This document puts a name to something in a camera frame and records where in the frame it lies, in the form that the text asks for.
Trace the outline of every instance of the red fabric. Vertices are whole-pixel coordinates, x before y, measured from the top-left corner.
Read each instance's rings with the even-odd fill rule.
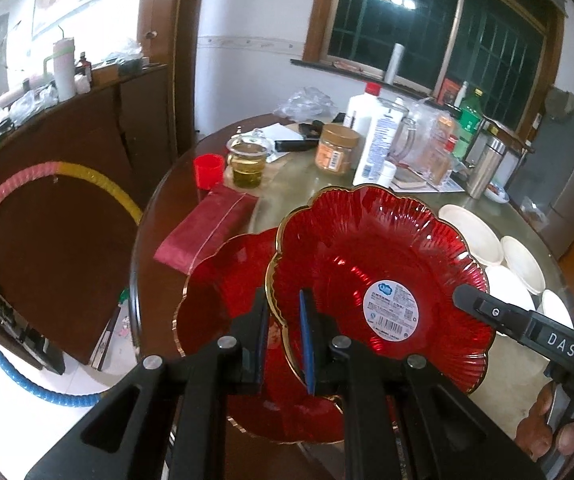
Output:
[[[154,258],[190,274],[249,220],[258,199],[218,184],[160,244]]]

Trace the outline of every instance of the metal bolt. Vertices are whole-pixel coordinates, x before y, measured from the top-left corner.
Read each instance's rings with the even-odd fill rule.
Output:
[[[142,365],[147,370],[156,370],[163,365],[163,359],[159,355],[150,355],[145,357],[145,360],[142,361]]]
[[[232,335],[224,335],[218,339],[218,348],[221,350],[231,350],[232,348],[235,348],[237,344],[238,339]]]
[[[422,370],[427,365],[427,359],[418,354],[410,355],[407,358],[407,364],[416,370]]]
[[[331,339],[331,344],[334,346],[334,348],[345,350],[352,345],[352,340],[345,335],[337,335]]]

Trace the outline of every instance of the glass jar of yellow liquid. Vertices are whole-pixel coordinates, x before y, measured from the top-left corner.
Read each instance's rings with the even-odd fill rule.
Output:
[[[253,133],[242,134],[231,137],[227,149],[234,186],[245,189],[260,186],[267,156],[273,151],[271,141]]]

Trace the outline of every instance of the round white sticker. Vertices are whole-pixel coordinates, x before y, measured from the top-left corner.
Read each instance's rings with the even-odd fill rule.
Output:
[[[362,311],[371,329],[387,341],[404,341],[418,326],[418,304],[409,290],[391,280],[367,289]]]

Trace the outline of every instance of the red cup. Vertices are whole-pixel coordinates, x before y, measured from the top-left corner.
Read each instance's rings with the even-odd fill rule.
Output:
[[[207,153],[193,159],[193,173],[196,177],[196,186],[199,189],[209,190],[220,184],[225,174],[225,157]]]

